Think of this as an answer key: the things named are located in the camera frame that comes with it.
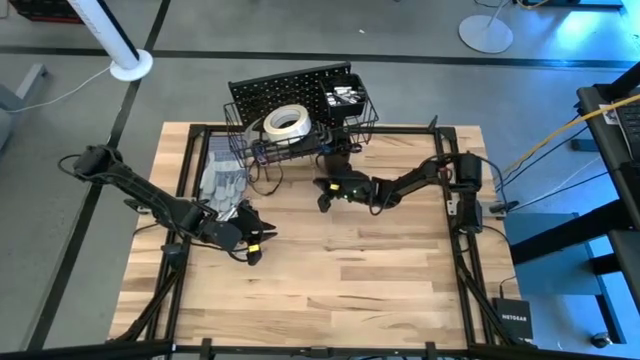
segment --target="concrete floor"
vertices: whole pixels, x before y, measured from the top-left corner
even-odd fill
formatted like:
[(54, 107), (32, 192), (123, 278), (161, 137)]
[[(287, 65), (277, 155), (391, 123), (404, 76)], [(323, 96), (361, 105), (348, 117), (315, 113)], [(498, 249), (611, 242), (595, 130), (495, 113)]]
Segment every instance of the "concrete floor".
[[(142, 47), (161, 1), (107, 3), (134, 44)], [(466, 48), (457, 35), (463, 18), (490, 12), (472, 0), (173, 1), (155, 49), (492, 57)], [(562, 8), (525, 11), (508, 5), (501, 18), (512, 27), (515, 41), (495, 57), (637, 61), (640, 29), (632, 21), (634, 14), (636, 19), (640, 16), (634, 1), (622, 13)], [(0, 38), (0, 50), (2, 45), (99, 48), (82, 26), (31, 23), (13, 12), (0, 20), (0, 33), (9, 35)], [(44, 63), (51, 73), (33, 100), (39, 103), (72, 89), (108, 66), (109, 60), (0, 54), (0, 82), (16, 88), (34, 62)], [(322, 64), (328, 62), (158, 58), (141, 83), (119, 148), (128, 164), (148, 176), (164, 121), (222, 121), (222, 105), (231, 100), (228, 81)], [(489, 156), (501, 167), (573, 117), (578, 87), (610, 82), (622, 73), (604, 68), (394, 62), (355, 62), (353, 71), (363, 78), (381, 122), (424, 124), (437, 114), (441, 124), (480, 125)], [(5, 276), (0, 278), (0, 352), (22, 348), (28, 341), (87, 190), (61, 174), (55, 163), (88, 144), (106, 142), (127, 87), (105, 75), (64, 101), (30, 111), (3, 151), (0, 273)], [(508, 186), (507, 195), (526, 202), (553, 189), (595, 156), (558, 149), (537, 165), (537, 171)], [(603, 169), (597, 161), (570, 183)], [(610, 181), (602, 177), (523, 211), (586, 212), (615, 196)], [(47, 346), (104, 340), (136, 223), (136, 215), (123, 207), (123, 198), (114, 189), (103, 191)], [(593, 304), (567, 297), (530, 300), (541, 314), (539, 324), (547, 325), (536, 327), (541, 347), (557, 349), (556, 337), (564, 336), (560, 339), (564, 350), (596, 352), (584, 341), (585, 333), (603, 330)], [(567, 331), (557, 319), (562, 306), (549, 304), (577, 304), (571, 308), (584, 312), (571, 316), (574, 325)], [(629, 304), (623, 301), (621, 306)], [(625, 326), (640, 328), (638, 314), (631, 310)], [(599, 353), (633, 357), (639, 348), (636, 340)]]

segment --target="pegboard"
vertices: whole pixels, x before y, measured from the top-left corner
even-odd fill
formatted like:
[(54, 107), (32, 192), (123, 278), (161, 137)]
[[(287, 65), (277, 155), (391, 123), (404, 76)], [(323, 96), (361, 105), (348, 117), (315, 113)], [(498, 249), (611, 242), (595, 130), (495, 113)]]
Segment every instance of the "pegboard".
[(264, 119), (280, 106), (299, 104), (309, 112), (312, 121), (329, 128), (342, 126), (329, 117), (320, 79), (351, 73), (351, 63), (305, 69), (240, 82), (229, 82), (238, 116), (246, 129), (256, 120)]

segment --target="metal bracket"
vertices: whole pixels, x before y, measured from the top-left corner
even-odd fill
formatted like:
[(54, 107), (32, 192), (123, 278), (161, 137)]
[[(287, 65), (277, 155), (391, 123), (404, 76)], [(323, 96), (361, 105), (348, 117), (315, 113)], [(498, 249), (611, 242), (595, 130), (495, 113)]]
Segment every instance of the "metal bracket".
[(457, 141), (458, 140), (458, 135), (456, 134), (456, 128), (448, 127), (448, 126), (442, 126), (442, 127), (439, 127), (438, 129), (440, 129), (440, 135), (442, 135), (448, 141)]
[(491, 212), (491, 208), (498, 205), (504, 205), (502, 201), (480, 201), (480, 206), (482, 207), (482, 217), (485, 218), (496, 218), (498, 220), (502, 220), (507, 217), (507, 212), (502, 210), (497, 212)]
[[(491, 208), (496, 205), (502, 205), (503, 203), (500, 201), (480, 201), (480, 207), (482, 208), (482, 217), (483, 218), (496, 218), (498, 220), (502, 220), (507, 216), (507, 212), (504, 210), (492, 213)], [(447, 214), (450, 216), (455, 216), (458, 214), (458, 210), (456, 209), (456, 203), (453, 200), (447, 200)]]
[(450, 216), (455, 216), (458, 214), (456, 204), (453, 202), (453, 200), (447, 200), (447, 214), (449, 214)]

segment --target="small box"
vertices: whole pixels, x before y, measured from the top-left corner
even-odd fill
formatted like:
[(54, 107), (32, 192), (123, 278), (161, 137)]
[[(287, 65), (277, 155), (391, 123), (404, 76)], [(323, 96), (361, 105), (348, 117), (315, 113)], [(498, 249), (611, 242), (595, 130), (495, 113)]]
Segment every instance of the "small box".
[(533, 343), (531, 309), (528, 301), (493, 298), (493, 306), (498, 313), (500, 321), (513, 336), (528, 343)]

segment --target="tape roll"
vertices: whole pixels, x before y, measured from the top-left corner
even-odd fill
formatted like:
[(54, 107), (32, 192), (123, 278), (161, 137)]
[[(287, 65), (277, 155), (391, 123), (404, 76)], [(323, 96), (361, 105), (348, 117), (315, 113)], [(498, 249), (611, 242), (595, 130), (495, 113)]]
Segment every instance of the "tape roll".
[(300, 105), (279, 107), (264, 119), (264, 131), (271, 141), (290, 139), (288, 143), (293, 144), (300, 141), (310, 130), (309, 112)]

